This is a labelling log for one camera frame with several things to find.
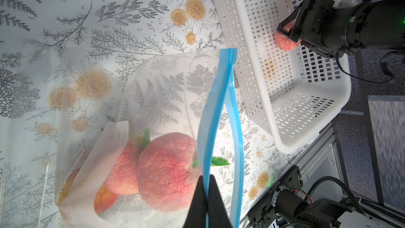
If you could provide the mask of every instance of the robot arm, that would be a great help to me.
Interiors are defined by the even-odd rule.
[[[308,191],[309,196],[316,187],[326,180],[332,180],[343,186],[347,195],[354,196],[344,184],[333,177],[323,177],[317,180]],[[275,182],[266,194],[249,211],[248,218],[254,228],[267,228],[274,220],[283,220],[280,228],[387,228],[383,223],[367,218],[360,205],[355,205],[359,211],[352,211],[347,205],[326,198],[308,203],[292,191],[298,191],[303,186],[302,177],[297,166],[292,166]]]
[[[341,6],[334,0],[303,0],[277,31],[294,42],[301,39],[326,58],[354,54],[359,48],[405,49],[405,0]],[[294,19],[286,31],[284,26]]]

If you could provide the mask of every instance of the blue zipper seal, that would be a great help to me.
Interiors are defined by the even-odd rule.
[[[204,190],[206,196],[208,196],[212,153],[222,114],[222,107],[225,102],[231,123],[235,148],[235,177],[230,210],[230,222],[233,227],[239,226],[240,222],[245,166],[242,127],[240,125],[239,109],[233,83],[233,67],[236,64],[237,53],[237,48],[220,50],[217,75],[215,76],[211,91],[208,94],[207,102],[204,106],[197,136],[197,154],[200,164],[203,164],[201,169],[204,180]]]

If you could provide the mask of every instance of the peach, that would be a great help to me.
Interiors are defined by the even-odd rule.
[[[292,28],[292,26],[294,26],[294,23],[295,20],[291,21],[290,23],[284,26],[284,29],[289,31]],[[301,43],[301,40],[298,40],[298,42],[293,42],[284,35],[280,34],[279,32],[275,33],[275,41],[282,50],[286,51],[295,49]]]
[[[63,202],[68,194],[70,188],[73,185],[73,181],[76,178],[79,169],[74,170],[66,180],[66,184],[62,189],[62,193],[59,197],[59,204]],[[117,201],[119,195],[110,192],[104,185],[101,185],[99,191],[96,194],[96,198],[94,199],[94,211],[98,214],[114,205]]]
[[[128,139],[124,151],[104,182],[108,190],[118,195],[138,193],[136,174],[141,151],[134,139]]]
[[[168,133],[149,143],[138,164],[142,199],[155,210],[169,212],[188,207],[200,168],[193,168],[196,142],[182,133]]]

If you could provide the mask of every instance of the white plastic basket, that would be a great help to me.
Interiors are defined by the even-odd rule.
[[[283,153],[306,144],[347,103],[350,77],[335,58],[304,46],[281,50],[274,33],[302,0],[214,0],[225,42],[238,48],[235,66],[248,116]],[[347,56],[340,60],[349,71]]]

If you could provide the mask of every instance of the black mount bracket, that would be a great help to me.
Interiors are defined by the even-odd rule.
[[[254,228],[267,228],[279,217],[275,212],[275,208],[271,205],[271,199],[276,189],[281,185],[285,185],[290,189],[301,189],[303,182],[299,167],[291,166],[249,210],[247,217]]]

